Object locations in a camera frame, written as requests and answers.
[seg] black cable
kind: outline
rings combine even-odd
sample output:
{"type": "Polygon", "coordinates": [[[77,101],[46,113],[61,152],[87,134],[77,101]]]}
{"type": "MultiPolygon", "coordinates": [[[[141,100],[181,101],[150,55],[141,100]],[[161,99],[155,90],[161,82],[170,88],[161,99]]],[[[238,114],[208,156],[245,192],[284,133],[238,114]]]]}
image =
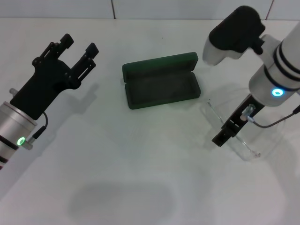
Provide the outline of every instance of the black cable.
{"type": "Polygon", "coordinates": [[[300,113],[300,105],[297,108],[295,108],[290,115],[288,115],[288,116],[286,116],[286,117],[284,117],[284,118],[282,118],[282,119],[280,119],[280,120],[278,120],[278,121],[276,121],[276,122],[274,122],[274,123],[272,123],[270,125],[266,125],[266,126],[260,125],[260,124],[256,123],[254,121],[254,119],[251,118],[251,117],[248,117],[248,121],[251,122],[251,123],[253,123],[254,125],[260,127],[260,128],[270,128],[270,127],[272,127],[272,126],[274,126],[274,125],[276,125],[276,124],[278,124],[278,123],[280,123],[280,122],[282,122],[282,121],[284,121],[284,120],[286,120],[286,119],[288,119],[288,118],[290,118],[293,115],[296,115],[298,113],[300,113]]]}
{"type": "Polygon", "coordinates": [[[274,125],[276,125],[276,124],[278,124],[278,123],[280,123],[280,122],[282,122],[282,121],[284,121],[284,120],[292,117],[293,115],[295,115],[295,114],[291,113],[290,115],[288,115],[288,116],[286,116],[286,117],[284,117],[284,118],[282,118],[282,119],[280,119],[280,120],[278,120],[278,121],[276,121],[276,122],[274,122],[274,123],[272,123],[270,125],[266,125],[266,126],[260,125],[260,124],[256,123],[255,121],[253,121],[253,124],[255,124],[256,126],[258,126],[260,128],[270,128],[270,127],[272,127],[272,126],[274,126],[274,125]]]}
{"type": "Polygon", "coordinates": [[[46,130],[47,126],[48,126],[48,116],[45,112],[43,112],[45,119],[46,119],[46,124],[44,126],[42,126],[37,132],[34,133],[34,135],[32,136],[34,139],[38,139],[38,137],[41,136],[41,134],[46,130]]]}
{"type": "Polygon", "coordinates": [[[43,112],[43,114],[44,114],[45,119],[46,119],[45,127],[47,127],[48,126],[48,116],[47,116],[47,114],[45,112],[43,112]]]}

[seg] white tile wall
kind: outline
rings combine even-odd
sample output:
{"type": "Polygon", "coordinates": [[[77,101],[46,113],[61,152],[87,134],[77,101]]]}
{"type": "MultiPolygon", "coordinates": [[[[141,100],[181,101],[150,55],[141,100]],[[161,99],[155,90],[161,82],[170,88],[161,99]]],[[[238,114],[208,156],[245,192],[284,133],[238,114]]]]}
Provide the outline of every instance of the white tile wall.
{"type": "Polygon", "coordinates": [[[272,0],[113,0],[117,19],[224,19],[241,5],[265,19],[272,0]]]}
{"type": "Polygon", "coordinates": [[[269,20],[300,20],[299,0],[274,0],[269,20]]]}
{"type": "Polygon", "coordinates": [[[111,0],[1,0],[0,17],[113,18],[111,0]]]}

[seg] green led light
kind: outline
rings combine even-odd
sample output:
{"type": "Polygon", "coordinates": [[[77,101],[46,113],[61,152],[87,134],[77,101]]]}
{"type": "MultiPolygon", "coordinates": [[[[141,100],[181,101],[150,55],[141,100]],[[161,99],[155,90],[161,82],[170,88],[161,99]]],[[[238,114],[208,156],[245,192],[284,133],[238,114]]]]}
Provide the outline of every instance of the green led light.
{"type": "Polygon", "coordinates": [[[17,141],[17,145],[20,146],[20,145],[24,144],[25,140],[26,140],[25,137],[20,137],[19,140],[17,141]]]}

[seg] white tabletop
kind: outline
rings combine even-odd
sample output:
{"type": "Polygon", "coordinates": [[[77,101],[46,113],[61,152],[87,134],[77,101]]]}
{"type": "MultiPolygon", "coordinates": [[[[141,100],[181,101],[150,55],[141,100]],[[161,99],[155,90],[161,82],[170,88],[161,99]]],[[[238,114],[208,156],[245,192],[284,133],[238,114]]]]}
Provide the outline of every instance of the white tabletop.
{"type": "MultiPolygon", "coordinates": [[[[265,160],[242,161],[207,148],[211,127],[200,101],[222,87],[247,87],[262,64],[252,51],[216,67],[202,62],[220,21],[0,19],[0,100],[33,75],[32,60],[69,33],[61,59],[72,66],[94,42],[97,67],[78,90],[47,109],[49,127],[34,149],[19,149],[0,172],[4,225],[295,225],[300,223],[299,117],[265,160]],[[200,99],[132,111],[125,63],[197,52],[200,99]]],[[[267,21],[283,39],[296,22],[267,21]]],[[[291,112],[299,97],[277,107],[291,112]]]]}

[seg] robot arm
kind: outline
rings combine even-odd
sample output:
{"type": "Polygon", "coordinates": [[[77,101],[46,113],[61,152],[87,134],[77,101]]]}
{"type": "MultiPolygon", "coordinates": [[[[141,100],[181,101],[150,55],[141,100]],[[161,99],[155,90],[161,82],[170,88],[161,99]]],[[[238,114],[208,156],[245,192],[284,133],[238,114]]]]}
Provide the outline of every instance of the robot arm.
{"type": "Polygon", "coordinates": [[[300,23],[282,42],[270,35],[260,38],[264,29],[258,13],[241,6],[210,33],[205,43],[203,60],[210,65],[226,57],[239,59],[248,48],[263,61],[249,81],[250,94],[212,140],[218,146],[236,136],[247,121],[253,122],[252,117],[265,106],[279,106],[300,89],[300,23]]]}
{"type": "Polygon", "coordinates": [[[32,143],[46,129],[46,125],[42,126],[27,139],[37,125],[35,121],[45,114],[62,91],[79,88],[82,80],[96,66],[93,58],[99,51],[94,43],[72,68],[58,59],[73,42],[69,34],[60,43],[51,42],[41,56],[33,60],[34,75],[19,92],[11,89],[13,99],[0,106],[0,169],[20,146],[32,148],[32,143]]]}

